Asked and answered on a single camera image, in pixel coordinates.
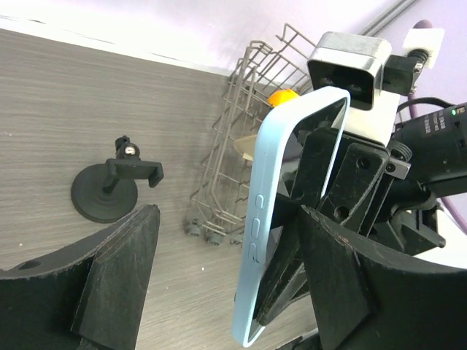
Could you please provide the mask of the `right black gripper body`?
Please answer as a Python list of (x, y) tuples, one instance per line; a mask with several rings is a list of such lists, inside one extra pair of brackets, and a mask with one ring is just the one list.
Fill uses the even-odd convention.
[(389, 145), (387, 150), (390, 159), (371, 190), (364, 236), (408, 255), (445, 247), (446, 240), (437, 230), (436, 196), (406, 180), (412, 151), (406, 145)]

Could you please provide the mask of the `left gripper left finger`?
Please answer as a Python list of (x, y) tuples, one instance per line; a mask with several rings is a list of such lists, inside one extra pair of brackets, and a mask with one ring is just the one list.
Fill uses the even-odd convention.
[(135, 349), (160, 227), (145, 205), (1, 271), (2, 349)]

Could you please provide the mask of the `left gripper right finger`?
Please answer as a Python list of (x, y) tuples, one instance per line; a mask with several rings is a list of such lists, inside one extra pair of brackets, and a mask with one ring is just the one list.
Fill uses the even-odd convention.
[(314, 209), (298, 234), (324, 349), (464, 349), (466, 271), (410, 257)]

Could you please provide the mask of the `phone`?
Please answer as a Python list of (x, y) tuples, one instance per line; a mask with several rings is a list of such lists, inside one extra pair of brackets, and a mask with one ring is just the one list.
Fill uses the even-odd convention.
[(253, 314), (266, 267), (271, 218), (287, 141), (302, 120), (340, 102), (343, 107), (335, 118), (341, 120), (341, 126), (325, 168), (323, 187), (327, 187), (347, 121), (350, 107), (348, 91), (328, 86), (294, 98), (273, 108), (258, 131), (231, 327), (233, 338), (245, 348), (251, 346), (264, 330), (263, 326), (254, 323)]

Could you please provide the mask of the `black phone stand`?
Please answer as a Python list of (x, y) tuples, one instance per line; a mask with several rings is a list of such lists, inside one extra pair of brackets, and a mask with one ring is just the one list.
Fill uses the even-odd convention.
[(115, 140), (115, 156), (81, 170), (71, 186), (74, 208), (97, 223), (116, 222), (134, 210), (138, 200), (137, 180), (156, 187), (164, 177), (159, 162), (140, 158), (139, 147), (128, 136)]

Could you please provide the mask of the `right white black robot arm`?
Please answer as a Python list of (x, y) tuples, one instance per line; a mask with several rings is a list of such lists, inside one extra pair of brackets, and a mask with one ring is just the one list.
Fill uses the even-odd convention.
[[(443, 247), (436, 220), (430, 219), (436, 200), (466, 193), (466, 104), (416, 98), (401, 104), (397, 112), (414, 104), (444, 108), (396, 124), (386, 150), (375, 141), (343, 136), (337, 170), (331, 173), (331, 194), (325, 195), (323, 207), (331, 214), (336, 210), (335, 220), (346, 228), (411, 256)], [(336, 133), (324, 131), (317, 122), (301, 122), (297, 128), (294, 134), (304, 148), (298, 170), (283, 180), (288, 194), (276, 196), (271, 229), (288, 225), (299, 205), (318, 204), (317, 176), (325, 170), (318, 161), (327, 154), (317, 147), (330, 147)], [(404, 179), (395, 177), (396, 161), (411, 166)], [(266, 326), (309, 293), (303, 260), (298, 234), (282, 233), (260, 283), (253, 313), (259, 324)], [(390, 292), (395, 301), (391, 310), (433, 313), (437, 296), (434, 287), (417, 282), (408, 292)]]

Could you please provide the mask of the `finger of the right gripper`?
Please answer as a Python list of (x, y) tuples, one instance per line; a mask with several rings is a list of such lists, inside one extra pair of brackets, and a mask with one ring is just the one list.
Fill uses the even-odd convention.
[(318, 211), (339, 225), (359, 232), (372, 202), (372, 190), (388, 159), (385, 148), (351, 143)]
[(315, 209), (341, 224), (341, 157), (321, 196), (320, 184), (337, 132), (318, 128), (306, 136), (298, 173), (289, 196), (278, 195), (273, 222), (282, 227), (275, 253), (260, 283), (255, 319), (266, 326), (290, 304), (310, 294), (318, 316), (341, 304), (341, 258), (330, 235), (308, 212)]

